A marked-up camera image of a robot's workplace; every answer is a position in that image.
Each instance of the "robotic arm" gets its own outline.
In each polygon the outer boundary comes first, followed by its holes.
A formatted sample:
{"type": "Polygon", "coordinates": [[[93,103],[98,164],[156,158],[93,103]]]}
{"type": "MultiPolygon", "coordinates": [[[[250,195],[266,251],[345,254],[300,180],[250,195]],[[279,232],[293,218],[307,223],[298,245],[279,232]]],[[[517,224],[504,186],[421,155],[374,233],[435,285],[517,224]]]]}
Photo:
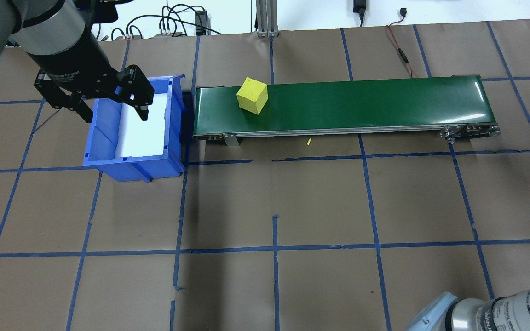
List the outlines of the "robotic arm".
{"type": "Polygon", "coordinates": [[[134,107],[146,121],[154,88],[137,65],[113,69],[90,24],[72,0],[0,0],[0,51],[11,35],[40,66],[34,86],[56,109],[90,123],[93,112],[83,99],[109,98],[134,107]]]}

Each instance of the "blue plastic bin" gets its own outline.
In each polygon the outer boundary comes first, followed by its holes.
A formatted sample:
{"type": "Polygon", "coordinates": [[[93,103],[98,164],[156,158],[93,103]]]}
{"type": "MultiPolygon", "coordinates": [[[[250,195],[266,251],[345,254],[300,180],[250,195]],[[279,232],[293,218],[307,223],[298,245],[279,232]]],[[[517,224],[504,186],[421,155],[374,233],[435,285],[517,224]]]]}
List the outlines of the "blue plastic bin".
{"type": "Polygon", "coordinates": [[[155,94],[167,93],[165,140],[162,155],[116,158],[122,103],[110,99],[95,100],[83,166],[95,167],[118,182],[177,177],[184,171],[181,163],[181,113],[185,110],[181,78],[185,75],[152,77],[155,94]]]}

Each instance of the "conveyor belt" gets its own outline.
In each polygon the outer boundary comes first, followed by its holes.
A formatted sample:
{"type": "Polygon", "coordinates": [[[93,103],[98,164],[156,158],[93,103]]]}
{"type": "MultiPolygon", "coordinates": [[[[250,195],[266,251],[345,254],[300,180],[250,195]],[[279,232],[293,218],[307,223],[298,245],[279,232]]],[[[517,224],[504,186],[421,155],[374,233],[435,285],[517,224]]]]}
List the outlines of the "conveyor belt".
{"type": "Polygon", "coordinates": [[[420,130],[443,130],[443,137],[454,138],[499,133],[479,76],[270,85],[260,115],[238,107],[238,88],[198,88],[195,139],[420,130]]]}

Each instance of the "yellow cube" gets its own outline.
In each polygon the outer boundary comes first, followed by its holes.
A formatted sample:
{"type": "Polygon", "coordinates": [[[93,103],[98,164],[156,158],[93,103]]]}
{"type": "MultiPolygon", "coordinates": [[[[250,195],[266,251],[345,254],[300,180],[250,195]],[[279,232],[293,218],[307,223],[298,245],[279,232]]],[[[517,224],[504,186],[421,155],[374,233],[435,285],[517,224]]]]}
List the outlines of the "yellow cube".
{"type": "Polygon", "coordinates": [[[259,115],[269,98],[267,96],[267,84],[247,77],[238,90],[236,98],[240,108],[259,115]]]}

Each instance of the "red wire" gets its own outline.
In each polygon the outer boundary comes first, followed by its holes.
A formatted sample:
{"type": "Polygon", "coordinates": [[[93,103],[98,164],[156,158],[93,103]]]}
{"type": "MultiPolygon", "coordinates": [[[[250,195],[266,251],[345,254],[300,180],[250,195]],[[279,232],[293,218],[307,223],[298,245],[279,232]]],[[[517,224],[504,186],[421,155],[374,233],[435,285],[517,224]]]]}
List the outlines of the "red wire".
{"type": "MultiPolygon", "coordinates": [[[[400,21],[395,21],[395,22],[390,23],[389,25],[386,25],[386,28],[387,28],[388,31],[390,31],[390,34],[392,35],[392,39],[394,39],[394,44],[396,44],[396,48],[398,48],[398,49],[400,48],[400,46],[398,45],[398,41],[396,40],[396,36],[394,36],[394,32],[392,31],[391,25],[392,24],[396,24],[396,23],[401,23],[402,21],[404,21],[404,17],[402,19],[400,19],[400,21]]],[[[418,75],[416,74],[414,69],[412,69],[412,66],[410,65],[410,63],[406,63],[406,65],[410,69],[410,78],[412,78],[412,74],[414,74],[414,76],[416,76],[418,78],[418,75]]]]}

